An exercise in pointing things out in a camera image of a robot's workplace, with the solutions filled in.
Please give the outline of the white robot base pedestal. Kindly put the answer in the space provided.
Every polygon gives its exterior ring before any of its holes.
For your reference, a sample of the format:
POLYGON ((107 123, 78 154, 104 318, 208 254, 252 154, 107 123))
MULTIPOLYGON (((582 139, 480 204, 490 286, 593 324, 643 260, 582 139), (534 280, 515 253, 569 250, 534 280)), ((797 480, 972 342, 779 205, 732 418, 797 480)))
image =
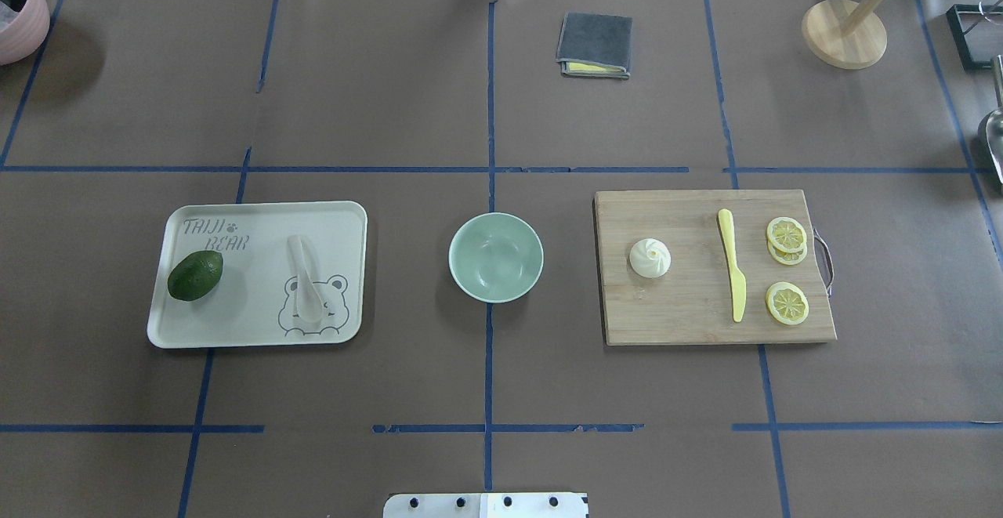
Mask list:
POLYGON ((574 492, 396 494, 383 517, 588 517, 588 495, 574 492))

